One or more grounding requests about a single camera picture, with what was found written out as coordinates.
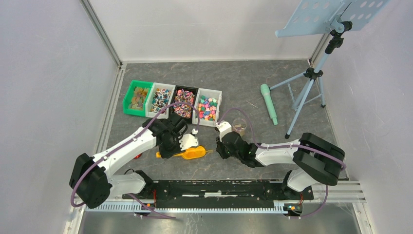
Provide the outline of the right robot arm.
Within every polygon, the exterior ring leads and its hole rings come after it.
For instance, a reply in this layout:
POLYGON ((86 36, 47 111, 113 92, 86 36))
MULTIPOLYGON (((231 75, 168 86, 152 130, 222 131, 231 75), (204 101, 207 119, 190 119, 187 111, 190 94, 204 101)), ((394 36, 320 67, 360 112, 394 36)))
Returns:
POLYGON ((286 182, 281 186, 282 195, 288 199, 294 199, 316 183, 337 185, 339 174, 345 168, 345 152, 312 133, 304 133, 289 143, 255 144, 243 140, 239 133, 230 132, 216 137, 216 144, 221 158, 234 157, 250 168, 297 165, 296 170, 286 175, 286 182))

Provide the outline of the clear plastic jar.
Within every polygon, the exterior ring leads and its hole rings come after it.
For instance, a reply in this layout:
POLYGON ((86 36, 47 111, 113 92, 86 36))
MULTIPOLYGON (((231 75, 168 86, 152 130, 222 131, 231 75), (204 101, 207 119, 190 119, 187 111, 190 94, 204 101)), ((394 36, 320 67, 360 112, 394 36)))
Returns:
POLYGON ((245 119, 237 118, 232 122, 232 131, 237 132, 240 136, 244 136, 246 133, 247 122, 245 119))

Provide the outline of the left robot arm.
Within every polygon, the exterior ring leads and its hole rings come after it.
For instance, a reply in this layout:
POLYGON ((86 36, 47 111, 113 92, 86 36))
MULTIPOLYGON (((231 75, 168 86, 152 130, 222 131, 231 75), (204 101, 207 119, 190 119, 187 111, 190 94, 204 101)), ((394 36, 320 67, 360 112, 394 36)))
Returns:
POLYGON ((140 198, 152 195, 153 185, 145 174, 130 173, 116 175, 116 172, 139 154, 157 147, 162 158, 170 158, 184 149, 179 142, 188 126, 183 117, 176 113, 167 119, 148 119, 136 132, 93 156, 86 153, 77 157, 69 185, 74 196, 82 199, 88 208, 96 208, 108 198, 128 193, 140 198))

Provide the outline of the orange plastic scoop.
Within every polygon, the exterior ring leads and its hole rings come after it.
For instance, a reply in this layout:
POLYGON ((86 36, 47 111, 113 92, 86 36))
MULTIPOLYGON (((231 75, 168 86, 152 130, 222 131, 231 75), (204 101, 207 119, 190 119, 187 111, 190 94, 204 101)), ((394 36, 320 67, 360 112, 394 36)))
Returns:
POLYGON ((185 160, 201 158, 206 155, 206 149, 203 146, 191 147, 186 150, 181 150, 179 147, 172 150, 160 149, 156 153, 157 158, 169 159, 174 156, 181 157, 185 160))

